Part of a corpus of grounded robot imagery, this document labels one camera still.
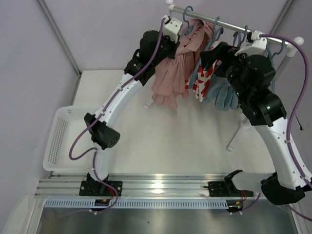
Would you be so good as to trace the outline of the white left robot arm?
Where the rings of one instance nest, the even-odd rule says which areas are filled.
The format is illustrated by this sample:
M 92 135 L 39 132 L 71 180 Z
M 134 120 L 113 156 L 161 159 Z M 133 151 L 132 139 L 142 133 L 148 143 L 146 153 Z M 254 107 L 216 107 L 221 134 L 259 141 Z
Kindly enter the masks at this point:
M 131 60 L 127 63 L 119 84 L 107 101 L 95 113 L 86 113 L 85 131 L 91 135 L 95 152 L 92 169 L 82 184 L 94 195 L 104 195 L 112 189 L 108 184 L 108 167 L 113 148 L 120 133 L 113 129 L 122 110 L 156 73 L 156 67 L 165 59 L 173 59 L 179 46 L 178 33 L 147 31 L 139 42 Z

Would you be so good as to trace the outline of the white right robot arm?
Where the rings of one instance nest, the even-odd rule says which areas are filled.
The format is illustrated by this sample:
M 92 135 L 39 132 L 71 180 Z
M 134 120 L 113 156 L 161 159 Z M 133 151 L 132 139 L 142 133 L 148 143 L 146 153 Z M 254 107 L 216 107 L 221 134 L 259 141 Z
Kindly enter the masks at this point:
M 260 174 L 236 170 L 224 180 L 230 192 L 261 193 L 275 205 L 297 203 L 310 191 L 308 183 L 312 174 L 304 167 L 296 145 L 291 142 L 287 131 L 290 119 L 281 99 L 269 89 L 276 71 L 269 58 L 238 51 L 239 48 L 221 42 L 214 49 L 201 52 L 202 68 L 221 62 L 215 74 L 228 80 L 243 114 L 263 139 L 275 172 Z

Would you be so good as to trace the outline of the pink pleated skirt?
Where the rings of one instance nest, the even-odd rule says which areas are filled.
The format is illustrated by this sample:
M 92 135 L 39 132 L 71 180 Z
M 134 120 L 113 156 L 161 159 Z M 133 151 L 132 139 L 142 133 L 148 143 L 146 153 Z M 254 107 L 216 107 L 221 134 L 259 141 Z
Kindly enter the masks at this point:
M 157 105 L 176 109 L 178 96 L 189 97 L 187 84 L 199 62 L 200 52 L 213 36 L 212 23 L 192 19 L 191 26 L 194 28 L 188 35 L 185 35 L 187 27 L 182 29 L 175 58 L 166 58 L 156 67 L 152 99 Z

